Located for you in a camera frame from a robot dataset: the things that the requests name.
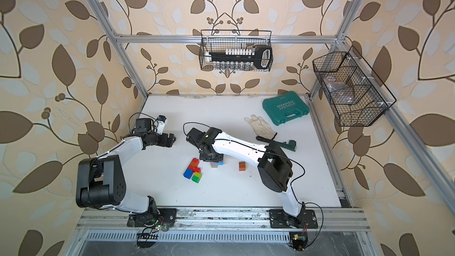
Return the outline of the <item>red long lego brick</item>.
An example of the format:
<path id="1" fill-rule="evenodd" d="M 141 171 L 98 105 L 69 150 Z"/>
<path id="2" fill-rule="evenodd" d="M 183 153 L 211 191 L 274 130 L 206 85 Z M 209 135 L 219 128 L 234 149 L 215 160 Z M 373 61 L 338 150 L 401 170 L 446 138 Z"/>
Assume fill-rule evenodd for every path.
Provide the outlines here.
<path id="1" fill-rule="evenodd" d="M 191 163 L 193 163 L 193 164 L 195 164 L 195 165 L 198 166 L 198 165 L 199 165 L 199 162 L 200 162 L 200 161 L 199 161 L 197 158 L 193 158 L 193 160 L 192 160 Z"/>

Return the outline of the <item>small red lego brick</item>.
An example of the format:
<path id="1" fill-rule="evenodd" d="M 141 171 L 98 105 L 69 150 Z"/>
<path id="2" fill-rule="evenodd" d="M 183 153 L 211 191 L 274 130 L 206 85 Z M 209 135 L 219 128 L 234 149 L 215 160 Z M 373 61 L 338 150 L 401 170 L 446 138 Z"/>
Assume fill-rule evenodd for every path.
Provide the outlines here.
<path id="1" fill-rule="evenodd" d="M 194 173 L 201 173 L 201 169 L 199 167 L 188 166 L 188 169 L 192 170 Z"/>

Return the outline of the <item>dark blue lego brick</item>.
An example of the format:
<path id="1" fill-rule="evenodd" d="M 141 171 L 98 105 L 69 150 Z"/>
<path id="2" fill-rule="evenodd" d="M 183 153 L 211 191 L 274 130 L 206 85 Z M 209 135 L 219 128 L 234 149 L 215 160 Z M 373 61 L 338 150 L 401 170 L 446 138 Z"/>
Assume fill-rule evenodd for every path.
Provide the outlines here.
<path id="1" fill-rule="evenodd" d="M 194 171 L 191 170 L 191 169 L 189 169 L 189 168 L 187 168 L 187 169 L 185 170 L 183 176 L 184 176 L 186 179 L 191 180 L 193 174 L 194 174 Z"/>

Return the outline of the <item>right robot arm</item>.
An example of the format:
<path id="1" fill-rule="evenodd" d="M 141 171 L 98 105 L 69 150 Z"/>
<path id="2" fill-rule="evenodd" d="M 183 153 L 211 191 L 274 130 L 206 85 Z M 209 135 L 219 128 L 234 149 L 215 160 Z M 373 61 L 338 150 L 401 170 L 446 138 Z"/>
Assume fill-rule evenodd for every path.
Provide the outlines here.
<path id="1" fill-rule="evenodd" d="M 263 185 L 278 193 L 284 213 L 293 218 L 300 215 L 303 205 L 294 196 L 290 185 L 292 161 L 276 142 L 267 145 L 249 143 L 217 128 L 205 132 L 192 128 L 186 140 L 198 149 L 202 161 L 219 163 L 228 155 L 252 165 L 258 170 Z"/>

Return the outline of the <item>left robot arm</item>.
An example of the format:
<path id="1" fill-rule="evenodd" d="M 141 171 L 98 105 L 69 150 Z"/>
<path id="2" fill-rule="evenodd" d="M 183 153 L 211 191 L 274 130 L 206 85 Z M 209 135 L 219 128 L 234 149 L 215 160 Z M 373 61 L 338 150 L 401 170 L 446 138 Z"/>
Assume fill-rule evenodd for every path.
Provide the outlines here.
<path id="1" fill-rule="evenodd" d="M 164 133 L 167 118 L 159 115 L 137 119 L 133 130 L 116 146 L 94 158 L 78 164 L 78 207 L 115 209 L 143 215 L 152 219 L 159 216 L 154 198 L 139 195 L 127 188 L 123 166 L 140 151 L 149 146 L 170 148 L 176 141 L 173 134 Z"/>

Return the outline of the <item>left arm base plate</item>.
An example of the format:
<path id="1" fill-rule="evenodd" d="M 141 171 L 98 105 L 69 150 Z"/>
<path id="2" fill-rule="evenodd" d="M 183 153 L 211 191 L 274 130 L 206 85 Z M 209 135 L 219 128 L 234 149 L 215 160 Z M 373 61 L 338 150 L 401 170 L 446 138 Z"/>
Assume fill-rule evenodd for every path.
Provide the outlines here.
<path id="1" fill-rule="evenodd" d="M 132 213 L 127 221 L 128 227 L 145 228 L 166 226 L 168 228 L 174 226 L 176 221 L 176 208 L 158 208 L 156 212 L 146 212 L 142 214 Z"/>

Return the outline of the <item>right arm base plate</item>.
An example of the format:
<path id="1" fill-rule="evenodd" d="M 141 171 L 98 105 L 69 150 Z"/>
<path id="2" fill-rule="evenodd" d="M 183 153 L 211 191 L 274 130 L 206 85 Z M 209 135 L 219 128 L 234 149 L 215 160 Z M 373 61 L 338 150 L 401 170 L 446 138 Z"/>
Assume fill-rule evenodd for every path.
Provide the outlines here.
<path id="1" fill-rule="evenodd" d="M 273 229 L 317 229 L 318 221 L 314 210 L 302 210 L 297 217 L 288 215 L 283 209 L 271 209 L 269 212 L 270 226 Z"/>

